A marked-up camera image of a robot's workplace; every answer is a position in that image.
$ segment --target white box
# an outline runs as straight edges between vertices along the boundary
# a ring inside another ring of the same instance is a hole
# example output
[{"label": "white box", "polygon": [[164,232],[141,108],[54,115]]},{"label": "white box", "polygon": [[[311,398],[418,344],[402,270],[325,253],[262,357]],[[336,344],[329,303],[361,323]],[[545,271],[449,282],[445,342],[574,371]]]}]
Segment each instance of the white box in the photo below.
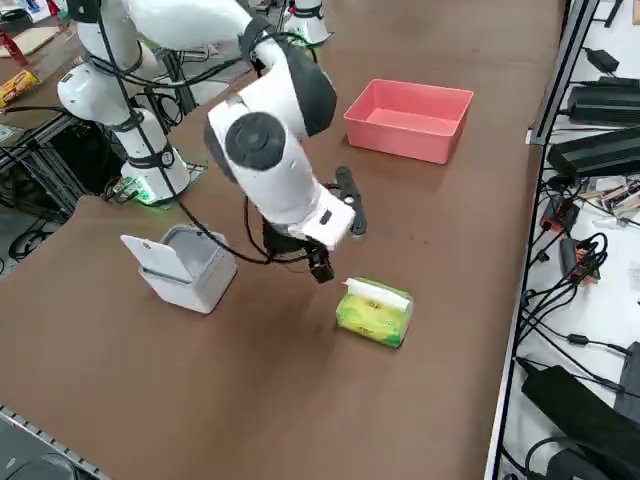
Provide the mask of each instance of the white box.
[{"label": "white box", "polygon": [[[226,245],[226,239],[214,233]],[[164,301],[211,313],[237,272],[233,255],[198,228],[176,225],[160,243],[123,235],[140,275]]]}]

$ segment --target black power adapter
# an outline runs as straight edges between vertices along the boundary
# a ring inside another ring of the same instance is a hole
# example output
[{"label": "black power adapter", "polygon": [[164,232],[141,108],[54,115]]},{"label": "black power adapter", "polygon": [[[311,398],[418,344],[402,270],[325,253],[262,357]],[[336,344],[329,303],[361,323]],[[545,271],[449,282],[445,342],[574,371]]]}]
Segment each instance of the black power adapter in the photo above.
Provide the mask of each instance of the black power adapter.
[{"label": "black power adapter", "polygon": [[602,73],[613,73],[618,69],[618,62],[605,50],[592,50],[582,47],[587,52],[587,60],[589,63],[600,70]]}]

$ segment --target black device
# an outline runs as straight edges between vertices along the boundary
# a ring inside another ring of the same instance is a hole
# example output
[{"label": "black device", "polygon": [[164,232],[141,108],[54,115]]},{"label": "black device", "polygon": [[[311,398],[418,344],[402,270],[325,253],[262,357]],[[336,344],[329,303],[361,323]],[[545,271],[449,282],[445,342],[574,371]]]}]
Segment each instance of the black device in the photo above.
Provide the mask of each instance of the black device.
[{"label": "black device", "polygon": [[577,86],[571,89],[568,115],[586,125],[640,125],[640,90],[622,86]]},{"label": "black device", "polygon": [[575,450],[556,453],[547,464],[547,480],[609,480],[600,470],[582,458]]},{"label": "black device", "polygon": [[[624,359],[618,383],[625,391],[640,395],[640,343],[633,342],[629,350],[631,355]],[[640,424],[640,398],[618,394],[613,409]]]},{"label": "black device", "polygon": [[554,232],[571,232],[579,213],[580,207],[571,200],[562,195],[553,195],[540,217],[540,226]]},{"label": "black device", "polygon": [[596,86],[601,87],[630,87],[640,88],[640,79],[638,78],[626,78],[626,77],[608,77],[606,75],[600,77]]},{"label": "black device", "polygon": [[629,175],[640,171],[640,128],[557,143],[549,149],[549,163],[573,178]]},{"label": "black device", "polygon": [[589,63],[602,73],[613,73],[618,69],[620,62],[613,58],[606,50],[592,50],[587,47],[582,48],[587,52],[587,60],[589,60]]},{"label": "black device", "polygon": [[559,365],[538,370],[529,365],[522,393],[565,435],[609,452],[611,456],[580,449],[590,463],[609,480],[638,480],[640,473],[616,462],[640,469],[640,426],[614,411]]},{"label": "black device", "polygon": [[560,240],[560,268],[562,275],[574,281],[583,277],[583,280],[587,282],[595,283],[600,280],[600,270],[596,268],[591,271],[592,265],[584,262],[587,255],[586,248],[581,248],[578,240],[574,238]]}]

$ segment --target green led light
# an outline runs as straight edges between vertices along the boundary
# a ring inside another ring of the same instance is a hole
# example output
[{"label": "green led light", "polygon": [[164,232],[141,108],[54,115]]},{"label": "green led light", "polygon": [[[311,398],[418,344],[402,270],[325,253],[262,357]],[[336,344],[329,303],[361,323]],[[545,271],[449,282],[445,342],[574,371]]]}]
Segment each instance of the green led light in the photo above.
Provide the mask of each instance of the green led light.
[{"label": "green led light", "polygon": [[147,181],[142,177],[138,177],[138,179],[136,180],[136,183],[139,187],[138,197],[137,197],[138,200],[146,205],[149,205],[150,203],[155,202],[156,196],[153,194],[153,192],[149,188],[149,184],[147,183]]}]

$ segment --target black connector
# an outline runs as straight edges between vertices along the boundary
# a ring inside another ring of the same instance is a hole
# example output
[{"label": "black connector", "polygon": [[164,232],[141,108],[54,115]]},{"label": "black connector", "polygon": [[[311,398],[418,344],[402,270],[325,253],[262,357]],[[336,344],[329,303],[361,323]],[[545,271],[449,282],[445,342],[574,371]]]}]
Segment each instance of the black connector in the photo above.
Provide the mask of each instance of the black connector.
[{"label": "black connector", "polygon": [[620,62],[613,58],[606,50],[592,50],[582,47],[587,52],[587,60],[602,73],[613,73],[618,69]]},{"label": "black connector", "polygon": [[577,333],[570,333],[569,335],[567,335],[567,341],[573,345],[589,344],[589,338],[584,335],[578,335]]}]

